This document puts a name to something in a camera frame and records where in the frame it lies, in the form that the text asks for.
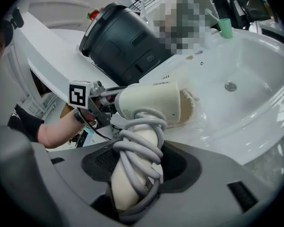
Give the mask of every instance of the cable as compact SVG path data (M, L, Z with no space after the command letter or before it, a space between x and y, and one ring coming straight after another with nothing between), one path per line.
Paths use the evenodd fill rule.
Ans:
M99 133L93 126L90 125L90 123L86 120L86 118L83 116L82 112L81 112L81 109L80 108L77 108L78 111L80 112L81 114L81 117L84 119L85 123L88 124L88 126L90 127L91 130L93 130L97 135L101 136L102 138L104 139L107 139L107 140L111 140L110 138L104 136L103 134Z
M135 191L140 196L143 196L143 199L138 204L119 214L120 220L124 223L139 219L146 211L146 207L148 207L157 196L161 175L153 168L147 168L145 165L141 164L136 153L139 153L144 158L147 158L156 164L160 164L161 158L163 157L163 153L161 151L164 143L163 131L167 128L167 119L165 115L155 109L147 107L137 109L133 112L133 117L134 120L129 121L124 130L120 132L120 137L123 141L116 142L113 145L113 149L120 152L120 159L129 182ZM141 124L148 124L155 130L158 137L157 146L153 145L147 139L139 136L138 134L128 130L133 126ZM146 187L148 190L146 190L145 186L141 184L133 166L138 168L147 176ZM150 183L148 177L154 179L154 184Z

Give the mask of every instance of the green cup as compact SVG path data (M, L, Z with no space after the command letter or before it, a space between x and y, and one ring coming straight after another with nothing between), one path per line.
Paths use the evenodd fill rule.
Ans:
M221 36L225 39L232 38L231 20L229 18L219 19L218 25L221 29Z

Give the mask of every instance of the gray power cord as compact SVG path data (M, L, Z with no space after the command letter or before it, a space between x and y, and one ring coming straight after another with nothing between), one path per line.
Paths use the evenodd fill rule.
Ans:
M124 223L136 221L142 217L146 211L146 207L149 206L157 196L160 185L160 173L151 167L147 168L141 164L136 153L156 164L160 164L161 158L163 157L163 153L161 151L164 143L163 131L167 128L167 119L165 115L155 109L147 107L139 108L133 112L133 117L135 119L129 121L124 130L120 132L120 137L123 139L123 141L116 142L113 145L113 148L120 152L120 159L129 182L137 194L143 198L138 204L119 214L120 221ZM153 145L147 139L128 130L133 126L141 124L148 124L155 130L158 137L157 146ZM141 184L132 165L134 165L147 176L147 189ZM154 179L154 184L151 184L148 177Z

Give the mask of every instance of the person's arm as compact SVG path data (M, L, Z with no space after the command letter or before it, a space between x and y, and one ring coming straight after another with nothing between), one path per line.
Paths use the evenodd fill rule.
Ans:
M82 110L82 114L88 121L94 120L86 110ZM76 120L73 110L53 125L41 124L37 133L37 141L45 148L56 148L69 141L83 127L84 125Z

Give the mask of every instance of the white sink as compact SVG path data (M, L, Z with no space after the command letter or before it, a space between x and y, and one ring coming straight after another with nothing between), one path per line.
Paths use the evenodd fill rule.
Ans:
M165 139L206 148L245 164L284 135L284 45L243 30L215 47L175 55L143 77L168 77L199 98L193 120L165 131ZM234 83L228 91L226 83Z

